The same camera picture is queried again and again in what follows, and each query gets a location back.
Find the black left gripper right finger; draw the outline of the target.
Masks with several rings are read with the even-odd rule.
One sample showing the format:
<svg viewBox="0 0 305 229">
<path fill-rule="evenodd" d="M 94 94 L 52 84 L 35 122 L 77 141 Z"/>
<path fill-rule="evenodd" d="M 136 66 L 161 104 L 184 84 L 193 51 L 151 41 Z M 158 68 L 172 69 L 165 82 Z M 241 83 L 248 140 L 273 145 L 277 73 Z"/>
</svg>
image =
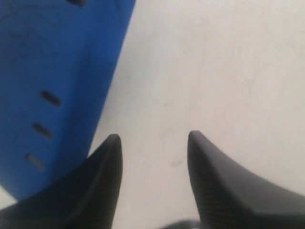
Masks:
<svg viewBox="0 0 305 229">
<path fill-rule="evenodd" d="M 200 221 L 209 229 L 303 229 L 305 197 L 241 166 L 200 131 L 187 163 Z"/>
</svg>

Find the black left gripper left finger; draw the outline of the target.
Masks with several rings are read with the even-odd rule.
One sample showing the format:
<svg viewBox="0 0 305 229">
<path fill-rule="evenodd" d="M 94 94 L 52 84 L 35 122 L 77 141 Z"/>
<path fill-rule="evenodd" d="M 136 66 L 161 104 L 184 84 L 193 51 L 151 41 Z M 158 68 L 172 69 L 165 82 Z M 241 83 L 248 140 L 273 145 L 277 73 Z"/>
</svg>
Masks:
<svg viewBox="0 0 305 229">
<path fill-rule="evenodd" d="M 49 188 L 0 211 L 2 229 L 110 229 L 122 181 L 122 145 L 109 135 Z"/>
</svg>

